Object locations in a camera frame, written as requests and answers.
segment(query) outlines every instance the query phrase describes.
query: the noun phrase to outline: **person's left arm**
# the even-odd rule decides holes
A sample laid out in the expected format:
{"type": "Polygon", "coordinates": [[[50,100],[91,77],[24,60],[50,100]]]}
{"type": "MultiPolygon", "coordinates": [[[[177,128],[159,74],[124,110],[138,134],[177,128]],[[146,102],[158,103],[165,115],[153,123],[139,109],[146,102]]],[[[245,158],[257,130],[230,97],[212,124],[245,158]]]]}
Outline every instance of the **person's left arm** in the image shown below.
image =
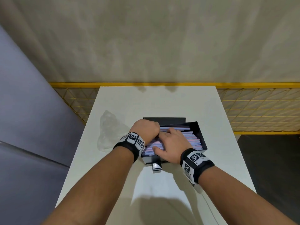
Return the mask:
{"type": "MultiPolygon", "coordinates": [[[[159,130],[158,122],[138,120],[130,132],[139,134],[146,145],[159,134],[159,130]]],[[[134,156],[129,149],[116,147],[71,188],[43,225],[105,224],[133,161],[134,156]]]]}

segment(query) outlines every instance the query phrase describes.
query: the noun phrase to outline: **person's left hand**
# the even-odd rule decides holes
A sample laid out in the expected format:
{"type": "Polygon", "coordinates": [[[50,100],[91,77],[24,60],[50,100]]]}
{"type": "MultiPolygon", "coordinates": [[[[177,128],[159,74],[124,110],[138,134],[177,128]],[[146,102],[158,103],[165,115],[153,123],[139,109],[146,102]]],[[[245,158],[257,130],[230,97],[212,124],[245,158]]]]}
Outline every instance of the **person's left hand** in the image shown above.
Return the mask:
{"type": "Polygon", "coordinates": [[[140,119],[133,124],[129,132],[135,132],[140,135],[145,141],[145,145],[147,145],[159,134],[159,131],[158,122],[140,119]]]}

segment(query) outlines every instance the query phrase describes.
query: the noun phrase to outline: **hand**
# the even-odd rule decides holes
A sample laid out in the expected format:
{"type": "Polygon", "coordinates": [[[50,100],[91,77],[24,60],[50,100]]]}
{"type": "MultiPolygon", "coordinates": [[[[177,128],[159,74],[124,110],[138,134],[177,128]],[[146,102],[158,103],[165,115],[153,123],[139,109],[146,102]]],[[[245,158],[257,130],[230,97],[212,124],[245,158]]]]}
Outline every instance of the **hand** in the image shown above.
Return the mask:
{"type": "Polygon", "coordinates": [[[185,136],[179,130],[169,128],[167,132],[159,132],[159,138],[165,146],[165,150],[153,146],[156,155],[171,163],[180,164],[181,154],[188,148],[193,148],[185,136]]]}
{"type": "Polygon", "coordinates": [[[135,132],[145,141],[145,145],[149,144],[159,134],[159,123],[157,121],[149,121],[140,119],[136,121],[130,129],[130,132],[135,132]]]}

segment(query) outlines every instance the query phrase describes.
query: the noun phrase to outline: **yellow bar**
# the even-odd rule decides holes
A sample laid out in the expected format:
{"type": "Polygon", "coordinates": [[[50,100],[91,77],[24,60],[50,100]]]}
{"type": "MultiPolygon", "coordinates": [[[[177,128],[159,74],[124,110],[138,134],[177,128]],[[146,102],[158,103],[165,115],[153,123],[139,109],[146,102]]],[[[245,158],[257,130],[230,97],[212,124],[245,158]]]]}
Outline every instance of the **yellow bar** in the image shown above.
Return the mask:
{"type": "Polygon", "coordinates": [[[300,131],[283,131],[283,132],[238,132],[234,131],[234,134],[240,134],[240,135],[297,135],[300,134],[300,131]]]}
{"type": "Polygon", "coordinates": [[[300,88],[291,83],[113,83],[113,82],[50,82],[54,88],[99,88],[109,86],[216,86],[216,88],[300,88]]]}

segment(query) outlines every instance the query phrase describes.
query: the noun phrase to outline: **yellow fence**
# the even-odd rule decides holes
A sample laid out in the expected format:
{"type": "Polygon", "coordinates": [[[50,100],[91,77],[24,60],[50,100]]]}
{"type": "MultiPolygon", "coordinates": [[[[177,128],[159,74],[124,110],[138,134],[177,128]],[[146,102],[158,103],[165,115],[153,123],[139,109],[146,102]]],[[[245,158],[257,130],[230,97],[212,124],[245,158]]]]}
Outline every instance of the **yellow fence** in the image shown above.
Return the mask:
{"type": "Polygon", "coordinates": [[[50,83],[84,121],[100,86],[214,85],[235,134],[300,134],[300,83],[50,83]]]}

